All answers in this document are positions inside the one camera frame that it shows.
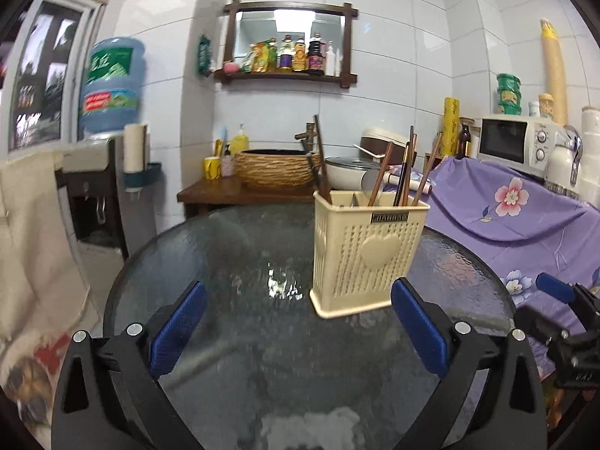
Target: stack of paper bowls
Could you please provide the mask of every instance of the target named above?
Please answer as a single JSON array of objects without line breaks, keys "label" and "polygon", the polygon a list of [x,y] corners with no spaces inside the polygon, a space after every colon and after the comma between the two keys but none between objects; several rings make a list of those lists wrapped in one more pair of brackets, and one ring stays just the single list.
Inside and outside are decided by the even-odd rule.
[{"label": "stack of paper bowls", "polygon": [[600,208],[600,109],[583,108],[581,131],[583,156],[577,181],[579,199]]}]

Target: purple tablecloth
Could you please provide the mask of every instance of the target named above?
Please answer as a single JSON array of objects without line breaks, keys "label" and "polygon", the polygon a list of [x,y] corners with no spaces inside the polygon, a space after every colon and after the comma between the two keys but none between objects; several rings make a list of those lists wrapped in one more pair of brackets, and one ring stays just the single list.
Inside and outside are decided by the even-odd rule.
[{"label": "purple tablecloth", "polygon": [[[481,257],[515,305],[525,303],[572,333],[583,327],[568,308],[539,291],[540,272],[588,288],[600,285],[600,211],[559,196],[512,169],[476,159],[447,159],[432,173],[427,226]],[[554,370],[543,345],[532,343],[542,377]]]}]

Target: yellow mug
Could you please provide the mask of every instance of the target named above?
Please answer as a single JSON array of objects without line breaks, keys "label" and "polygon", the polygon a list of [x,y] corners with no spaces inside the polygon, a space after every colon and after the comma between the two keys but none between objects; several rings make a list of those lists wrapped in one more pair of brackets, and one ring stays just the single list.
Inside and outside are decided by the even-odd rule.
[{"label": "yellow mug", "polygon": [[204,177],[208,180],[219,179],[221,177],[220,157],[207,157],[204,159]]}]

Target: stacked green containers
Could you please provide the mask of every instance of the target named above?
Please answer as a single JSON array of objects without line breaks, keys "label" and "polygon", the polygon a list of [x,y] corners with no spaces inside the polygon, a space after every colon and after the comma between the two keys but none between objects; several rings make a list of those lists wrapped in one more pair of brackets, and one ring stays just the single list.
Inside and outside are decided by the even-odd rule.
[{"label": "stacked green containers", "polygon": [[498,113],[521,114],[521,80],[512,74],[498,75]]}]

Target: blue water bottle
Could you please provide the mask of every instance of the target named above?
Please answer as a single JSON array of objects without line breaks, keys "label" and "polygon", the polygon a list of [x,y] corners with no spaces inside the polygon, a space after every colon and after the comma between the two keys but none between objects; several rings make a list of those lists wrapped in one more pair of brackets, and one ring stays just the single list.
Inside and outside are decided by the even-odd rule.
[{"label": "blue water bottle", "polygon": [[79,127],[86,136],[123,130],[139,118],[144,44],[130,37],[102,40],[92,49],[82,89]]}]

